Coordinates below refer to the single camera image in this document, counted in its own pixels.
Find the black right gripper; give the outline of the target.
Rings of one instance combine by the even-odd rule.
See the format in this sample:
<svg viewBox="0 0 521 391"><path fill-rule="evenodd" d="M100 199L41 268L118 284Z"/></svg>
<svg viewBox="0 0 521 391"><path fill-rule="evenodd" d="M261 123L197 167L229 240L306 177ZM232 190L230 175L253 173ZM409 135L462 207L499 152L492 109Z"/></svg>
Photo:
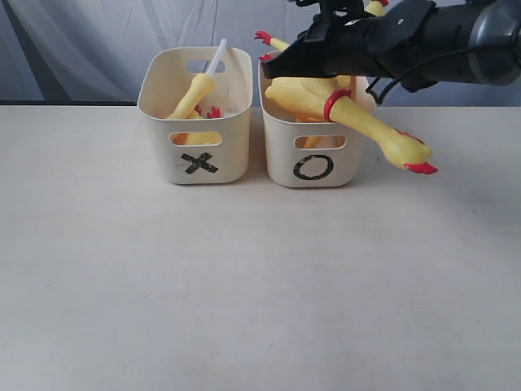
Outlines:
<svg viewBox="0 0 521 391"><path fill-rule="evenodd" d="M303 32L303 39L292 44L278 38L265 40L278 53L261 58L264 75L268 79L347 74L386 77L388 72L374 53L371 46L375 40L370 37L384 15L365 11L361 16L348 16L344 12L327 16L319 7L311 26Z"/></svg>

